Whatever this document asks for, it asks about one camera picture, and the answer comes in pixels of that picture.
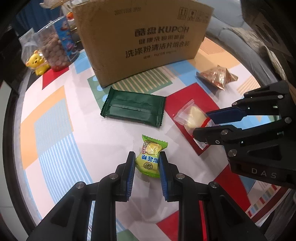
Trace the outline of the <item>gold fortune biscuit packet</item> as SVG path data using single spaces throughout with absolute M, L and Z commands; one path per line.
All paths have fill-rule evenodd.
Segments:
M 227 68 L 220 65 L 203 72 L 197 72 L 196 75 L 220 90 L 225 90 L 227 84 L 238 80 L 238 76 L 230 73 Z

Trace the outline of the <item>clear bag yellow snack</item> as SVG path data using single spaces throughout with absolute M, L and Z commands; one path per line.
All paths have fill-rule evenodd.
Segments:
M 193 137 L 196 128 L 217 126 L 199 107 L 194 99 L 186 103 L 173 117 L 173 120 L 182 125 L 187 133 Z

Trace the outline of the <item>green yellow candy packet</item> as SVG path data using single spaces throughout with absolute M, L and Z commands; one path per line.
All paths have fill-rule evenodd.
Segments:
M 159 154 L 168 147 L 168 143 L 142 135 L 143 145 L 135 160 L 136 168 L 152 178 L 159 178 Z

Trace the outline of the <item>dark green snack packet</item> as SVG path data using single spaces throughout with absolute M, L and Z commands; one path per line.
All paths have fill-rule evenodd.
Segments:
M 164 96 L 111 88 L 100 115 L 159 128 L 162 125 L 165 104 Z

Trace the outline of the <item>grey sectional sofa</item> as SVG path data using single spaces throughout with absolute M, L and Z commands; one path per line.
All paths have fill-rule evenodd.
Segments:
M 200 1 L 214 9 L 206 35 L 237 58 L 266 86 L 287 76 L 273 51 L 243 20 L 241 1 Z

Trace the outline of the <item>colourful patterned play mat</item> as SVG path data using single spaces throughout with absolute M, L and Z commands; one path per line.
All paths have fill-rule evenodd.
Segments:
M 220 65 L 238 76 L 225 90 L 198 78 L 196 73 Z M 224 108 L 256 89 L 249 71 L 215 42 L 205 38 L 192 60 L 152 69 L 126 78 L 114 89 L 195 99 L 204 109 Z M 164 114 L 160 128 L 103 118 L 101 107 L 108 89 L 100 87 L 84 51 L 56 78 L 47 72 L 25 92 L 20 124 L 20 149 L 29 191 L 27 206 L 35 224 L 77 182 L 100 181 L 138 154 L 142 135 L 168 143 L 166 156 L 195 181 L 217 181 L 247 215 L 261 225 L 290 194 L 290 190 L 233 174 L 222 146 L 197 154 L 173 121 Z

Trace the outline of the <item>brown cardboard box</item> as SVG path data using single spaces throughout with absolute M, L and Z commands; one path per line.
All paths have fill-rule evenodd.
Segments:
M 91 67 L 106 87 L 193 59 L 214 9 L 198 1 L 85 1 L 72 11 Z

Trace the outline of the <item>yellow bear figurine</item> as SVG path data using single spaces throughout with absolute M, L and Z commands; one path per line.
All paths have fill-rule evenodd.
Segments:
M 50 69 L 48 61 L 38 50 L 34 51 L 33 55 L 28 59 L 25 65 L 34 70 L 37 76 L 43 75 L 48 69 Z

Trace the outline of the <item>clear nut jar blue label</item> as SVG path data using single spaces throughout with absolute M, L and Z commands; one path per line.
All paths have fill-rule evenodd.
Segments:
M 34 33 L 33 39 L 51 69 L 55 72 L 65 69 L 79 57 L 77 45 L 72 38 L 70 26 L 65 16 L 45 25 Z

